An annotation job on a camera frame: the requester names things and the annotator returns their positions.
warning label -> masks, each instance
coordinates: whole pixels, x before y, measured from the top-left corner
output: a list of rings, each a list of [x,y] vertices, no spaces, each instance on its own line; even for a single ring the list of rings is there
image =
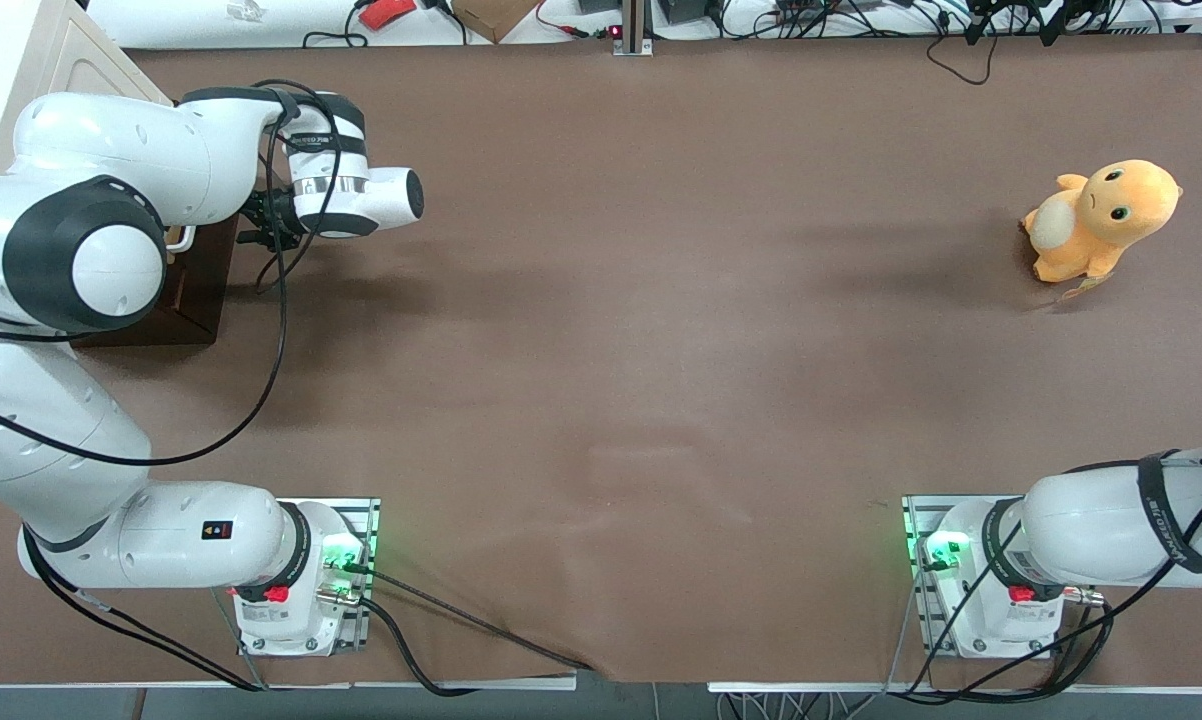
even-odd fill
[[[240,618],[245,618],[250,623],[280,623],[280,620],[290,618],[290,611],[267,605],[243,605]]]
[[[1020,623],[1037,623],[1054,618],[1054,609],[1041,602],[1019,602],[1008,607],[1008,619]]]

cable connector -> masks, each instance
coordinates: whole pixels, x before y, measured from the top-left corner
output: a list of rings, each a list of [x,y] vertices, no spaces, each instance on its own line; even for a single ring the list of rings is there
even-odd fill
[[[1076,588],[1072,585],[1063,588],[1063,600],[1076,602],[1084,607],[1103,607],[1103,602],[1107,602],[1102,593],[1094,591],[1090,588]]]
[[[331,602],[333,605],[341,605],[345,607],[357,607],[361,605],[361,594],[351,591],[335,591],[335,589],[329,588],[317,588],[317,600],[322,602]]]
[[[362,565],[359,563],[344,563],[343,565],[339,565],[339,569],[341,571],[344,571],[344,573],[351,573],[351,575],[370,575],[370,573],[373,573],[373,570],[370,570],[368,566]]]
[[[102,612],[112,612],[111,605],[103,602],[102,600],[99,600],[97,597],[94,597],[93,594],[90,593],[83,591],[83,589],[77,588],[77,591],[72,594],[75,594],[76,597],[79,597],[81,600],[89,602],[94,607],[99,607],[99,609],[101,609]]]

red device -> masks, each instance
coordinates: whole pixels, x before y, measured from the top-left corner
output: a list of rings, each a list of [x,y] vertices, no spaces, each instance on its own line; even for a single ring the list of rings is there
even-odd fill
[[[376,0],[362,10],[359,18],[363,26],[380,29],[412,10],[413,0]]]

white cabinet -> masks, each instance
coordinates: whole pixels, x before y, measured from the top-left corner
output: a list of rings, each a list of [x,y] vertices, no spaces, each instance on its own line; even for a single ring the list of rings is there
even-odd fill
[[[61,90],[169,100],[75,0],[0,1],[0,172],[13,161],[14,119]]]

metal post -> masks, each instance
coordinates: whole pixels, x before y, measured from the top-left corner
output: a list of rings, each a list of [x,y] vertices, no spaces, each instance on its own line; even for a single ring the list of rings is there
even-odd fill
[[[645,36],[645,12],[650,0],[623,0],[623,37],[614,41],[615,55],[653,55],[655,44]]]

